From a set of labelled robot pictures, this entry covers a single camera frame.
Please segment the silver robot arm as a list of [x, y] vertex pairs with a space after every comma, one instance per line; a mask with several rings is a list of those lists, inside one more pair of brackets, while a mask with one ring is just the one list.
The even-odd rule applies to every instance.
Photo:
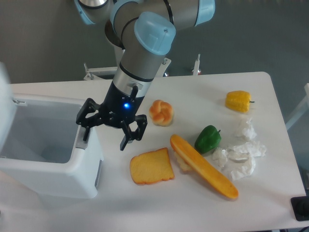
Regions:
[[141, 140], [147, 117], [137, 111], [157, 74], [178, 30], [212, 19], [213, 0], [116, 0], [107, 38], [124, 50], [107, 95], [101, 104], [87, 99], [77, 114], [87, 141], [91, 129], [106, 125], [122, 129], [120, 148]]

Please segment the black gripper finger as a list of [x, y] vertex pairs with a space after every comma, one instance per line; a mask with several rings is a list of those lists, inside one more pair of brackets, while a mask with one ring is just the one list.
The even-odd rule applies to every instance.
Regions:
[[132, 131], [130, 126], [125, 121], [120, 122], [121, 128], [125, 134], [120, 143], [121, 151], [125, 149], [128, 143], [132, 143], [134, 140], [140, 141], [148, 125], [146, 115], [137, 115], [133, 121], [137, 123], [137, 128], [135, 131]]
[[90, 129], [104, 123], [104, 106], [88, 98], [82, 105], [76, 117], [76, 123], [85, 128], [83, 141], [87, 141]]

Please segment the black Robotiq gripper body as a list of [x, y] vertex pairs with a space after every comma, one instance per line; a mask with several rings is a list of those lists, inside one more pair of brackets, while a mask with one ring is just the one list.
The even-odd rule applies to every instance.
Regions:
[[145, 115], [137, 115], [143, 100], [138, 97], [138, 85], [129, 88], [129, 94], [121, 92], [114, 83], [111, 83], [104, 102], [98, 111], [98, 124], [114, 128], [122, 128], [136, 122], [138, 128], [145, 128]]

